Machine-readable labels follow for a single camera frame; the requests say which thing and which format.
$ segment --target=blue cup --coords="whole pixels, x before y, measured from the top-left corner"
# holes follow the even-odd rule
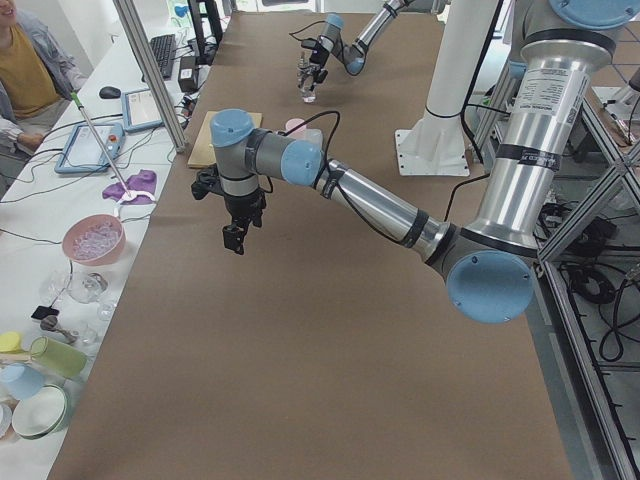
[[[0,372],[0,382],[16,400],[34,396],[44,386],[44,375],[23,363],[12,363]]]

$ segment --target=black keyboard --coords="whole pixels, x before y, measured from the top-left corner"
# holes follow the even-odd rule
[[[149,40],[149,46],[156,57],[162,78],[171,78],[176,53],[176,36],[170,33],[153,37]]]

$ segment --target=computer mouse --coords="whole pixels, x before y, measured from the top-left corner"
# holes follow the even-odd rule
[[[100,89],[98,95],[100,98],[120,98],[121,93],[119,88],[106,86]]]

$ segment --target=denim shirt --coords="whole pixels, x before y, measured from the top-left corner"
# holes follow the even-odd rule
[[[71,99],[71,92],[78,90],[86,78],[76,67],[73,57],[67,54],[49,32],[47,26],[30,12],[18,11],[18,25],[27,34],[38,57],[51,75],[53,85],[62,98]],[[0,140],[15,142],[22,129],[16,118],[7,91],[0,81]]]

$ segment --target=black box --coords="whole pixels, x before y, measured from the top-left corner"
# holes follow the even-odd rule
[[[188,56],[180,59],[180,70],[178,70],[178,85],[180,91],[192,93],[198,90],[198,65],[196,57]]]

